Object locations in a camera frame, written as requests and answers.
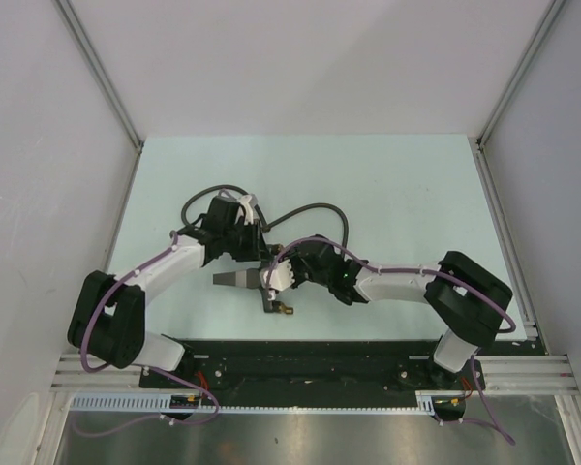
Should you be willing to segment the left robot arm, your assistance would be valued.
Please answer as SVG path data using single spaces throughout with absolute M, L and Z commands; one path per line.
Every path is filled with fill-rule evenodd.
M 188 385 L 195 365 L 183 344 L 146 329 L 146 308 L 180 278 L 228 254 L 259 262 L 268 254 L 253 194 L 214 197 L 197 225 L 170 233 L 161 253 L 123 275 L 93 271 L 86 276 L 68 329 L 84 371 L 131 365 L 161 369 L 172 386 Z

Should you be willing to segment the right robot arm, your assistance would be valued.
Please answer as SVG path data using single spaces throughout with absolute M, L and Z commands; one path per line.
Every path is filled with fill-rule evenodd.
M 270 273 L 266 287 L 277 293 L 309 282 L 346 305 L 396 300 L 430 306 L 446 325 L 427 364 L 428 379 L 437 388 L 451 388 L 479 350 L 516 330 L 507 314 L 509 285 L 457 251 L 429 264 L 380 264 L 315 235 L 283 249 Z

